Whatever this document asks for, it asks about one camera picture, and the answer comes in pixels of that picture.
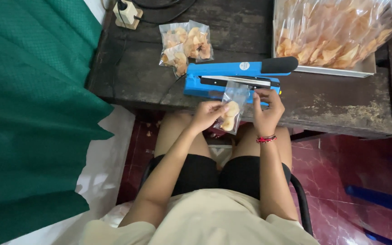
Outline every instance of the blue impulse sealer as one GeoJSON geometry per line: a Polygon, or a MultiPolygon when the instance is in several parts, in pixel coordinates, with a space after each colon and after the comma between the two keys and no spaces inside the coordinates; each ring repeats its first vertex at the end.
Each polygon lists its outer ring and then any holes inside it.
{"type": "Polygon", "coordinates": [[[252,103],[253,90],[257,88],[271,88],[280,94],[279,79],[270,76],[290,75],[298,65],[294,57],[264,59],[262,62],[190,64],[184,94],[222,98],[227,82],[236,81],[251,86],[247,102],[252,103]]]}

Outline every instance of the red bracelet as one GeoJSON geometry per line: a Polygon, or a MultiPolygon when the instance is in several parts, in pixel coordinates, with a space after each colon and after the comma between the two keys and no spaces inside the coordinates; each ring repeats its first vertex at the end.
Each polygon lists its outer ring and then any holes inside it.
{"type": "Polygon", "coordinates": [[[259,137],[257,138],[257,143],[267,143],[276,140],[276,135],[272,135],[269,137],[259,137]]]}

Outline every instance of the black foam grip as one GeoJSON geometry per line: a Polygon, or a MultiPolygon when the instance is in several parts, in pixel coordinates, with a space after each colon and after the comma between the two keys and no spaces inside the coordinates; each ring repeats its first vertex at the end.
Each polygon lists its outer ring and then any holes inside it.
{"type": "Polygon", "coordinates": [[[298,65],[299,62],[293,56],[264,59],[261,64],[261,73],[290,73],[294,71],[298,65]]]}

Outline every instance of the wooden block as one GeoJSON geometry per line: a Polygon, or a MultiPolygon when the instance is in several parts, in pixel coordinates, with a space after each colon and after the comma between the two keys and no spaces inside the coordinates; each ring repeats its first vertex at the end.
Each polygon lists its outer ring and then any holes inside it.
{"type": "MultiPolygon", "coordinates": [[[[140,18],[140,17],[142,17],[142,15],[143,15],[143,10],[137,9],[136,16],[140,18]]],[[[134,23],[132,23],[132,24],[127,24],[127,23],[123,24],[123,22],[120,20],[120,18],[116,18],[116,25],[117,26],[126,27],[131,30],[135,30],[137,28],[137,25],[139,25],[139,22],[140,22],[139,20],[135,19],[134,23]]]]}

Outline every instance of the wooden table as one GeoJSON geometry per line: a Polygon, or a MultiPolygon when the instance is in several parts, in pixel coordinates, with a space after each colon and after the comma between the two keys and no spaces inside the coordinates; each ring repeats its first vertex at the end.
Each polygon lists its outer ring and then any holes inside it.
{"type": "MultiPolygon", "coordinates": [[[[171,9],[144,10],[144,16],[161,21],[187,4],[183,0],[171,9]]],[[[210,25],[213,62],[261,61],[270,58],[272,9],[267,0],[198,0],[174,22],[210,25]]],[[[86,88],[127,108],[193,110],[206,98],[183,95],[185,80],[175,82],[172,69],[158,65],[161,51],[158,26],[140,23],[135,31],[123,29],[109,12],[86,88]]],[[[392,44],[376,52],[376,61],[377,73],[367,78],[303,72],[279,77],[285,105],[280,125],[370,139],[392,137],[392,44]]],[[[248,104],[243,120],[252,116],[248,104]]]]}

